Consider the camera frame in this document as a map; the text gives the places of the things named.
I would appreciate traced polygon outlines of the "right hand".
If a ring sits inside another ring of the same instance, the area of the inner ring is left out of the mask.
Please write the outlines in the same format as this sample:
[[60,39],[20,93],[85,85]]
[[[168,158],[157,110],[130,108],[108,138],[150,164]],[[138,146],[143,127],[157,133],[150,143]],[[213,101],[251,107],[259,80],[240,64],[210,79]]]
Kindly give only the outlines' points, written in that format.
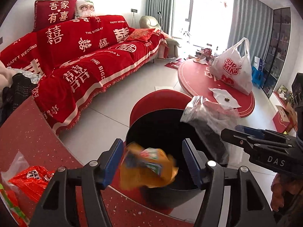
[[302,179],[282,179],[282,175],[277,173],[272,181],[271,191],[272,199],[270,206],[274,212],[278,212],[279,208],[284,207],[283,194],[285,192],[297,195],[302,191]]

